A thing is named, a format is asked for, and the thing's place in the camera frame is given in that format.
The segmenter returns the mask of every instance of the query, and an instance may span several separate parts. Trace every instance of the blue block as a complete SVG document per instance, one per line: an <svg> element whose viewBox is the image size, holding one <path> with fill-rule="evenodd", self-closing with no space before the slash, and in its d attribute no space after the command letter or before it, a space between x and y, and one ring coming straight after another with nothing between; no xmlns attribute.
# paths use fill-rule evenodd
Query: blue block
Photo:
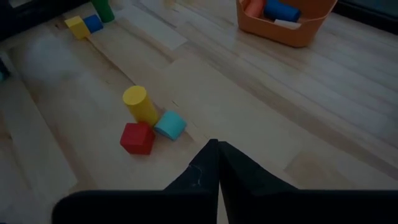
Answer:
<svg viewBox="0 0 398 224"><path fill-rule="evenodd" d="M99 31L100 29L104 28L101 20L98 18L97 15L92 15L87 18L84 18L83 21L85 22L90 33L94 33L96 31Z"/></svg>
<svg viewBox="0 0 398 224"><path fill-rule="evenodd" d="M184 131L187 123L174 111L166 111L155 125L155 131L176 140Z"/></svg>
<svg viewBox="0 0 398 224"><path fill-rule="evenodd" d="M301 12L299 9L275 0L267 1L266 6L264 7L264 16L270 19L297 22L300 15Z"/></svg>

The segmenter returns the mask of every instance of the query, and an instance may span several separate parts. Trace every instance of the black object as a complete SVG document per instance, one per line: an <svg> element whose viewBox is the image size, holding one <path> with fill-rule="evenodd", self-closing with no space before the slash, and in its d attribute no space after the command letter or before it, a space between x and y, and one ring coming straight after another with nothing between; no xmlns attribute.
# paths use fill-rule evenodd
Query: black object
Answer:
<svg viewBox="0 0 398 224"><path fill-rule="evenodd" d="M219 180L232 224L398 219L397 191L299 190L212 139L166 189L72 194L55 206L52 223L216 223Z"/></svg>
<svg viewBox="0 0 398 224"><path fill-rule="evenodd" d="M89 0L33 0L13 8L0 0L0 41L39 25Z"/></svg>
<svg viewBox="0 0 398 224"><path fill-rule="evenodd" d="M339 0L333 12L398 34L397 0Z"/></svg>

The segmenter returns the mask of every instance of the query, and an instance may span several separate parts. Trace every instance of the cube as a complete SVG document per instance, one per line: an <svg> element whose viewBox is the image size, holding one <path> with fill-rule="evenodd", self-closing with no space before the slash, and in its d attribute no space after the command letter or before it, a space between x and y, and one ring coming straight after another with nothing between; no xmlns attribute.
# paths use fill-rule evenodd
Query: cube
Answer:
<svg viewBox="0 0 398 224"><path fill-rule="evenodd" d="M149 155L155 140L155 133L149 124L128 123L124 127L120 145L130 154Z"/></svg>
<svg viewBox="0 0 398 224"><path fill-rule="evenodd" d="M83 21L85 22L90 33L94 33L96 31L99 31L100 29L104 28L101 20L98 18L97 15L92 15L87 18L84 18Z"/></svg>
<svg viewBox="0 0 398 224"><path fill-rule="evenodd" d="M77 39L82 39L90 35L90 31L88 30L85 22L83 21L83 19L81 19L80 16L75 16L71 19L67 19L65 20L65 23Z"/></svg>

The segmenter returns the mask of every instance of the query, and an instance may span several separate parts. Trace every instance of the orange basket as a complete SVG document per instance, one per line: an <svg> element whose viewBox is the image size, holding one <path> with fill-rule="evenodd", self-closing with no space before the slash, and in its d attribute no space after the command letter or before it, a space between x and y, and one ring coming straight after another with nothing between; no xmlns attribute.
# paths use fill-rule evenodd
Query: orange basket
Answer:
<svg viewBox="0 0 398 224"><path fill-rule="evenodd" d="M289 29L264 17L255 18L246 15L244 9L250 1L236 0L239 28L292 47L307 46L337 2L337 0L279 0L301 10L301 17L298 20L301 26Z"/></svg>

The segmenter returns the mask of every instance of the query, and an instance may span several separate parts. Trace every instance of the yellow block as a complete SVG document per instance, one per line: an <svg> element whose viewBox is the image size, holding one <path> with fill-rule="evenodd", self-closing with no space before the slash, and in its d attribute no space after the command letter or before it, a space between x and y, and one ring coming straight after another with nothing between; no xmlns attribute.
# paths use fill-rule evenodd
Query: yellow block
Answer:
<svg viewBox="0 0 398 224"><path fill-rule="evenodd" d="M65 20L65 23L77 39L82 39L90 35L90 31L88 30L85 22L83 21L83 19L80 18L80 16L75 16L71 19L67 19Z"/></svg>
<svg viewBox="0 0 398 224"><path fill-rule="evenodd" d="M145 121L153 126L159 120L156 109L142 86L132 86L123 94L123 102L136 121Z"/></svg>

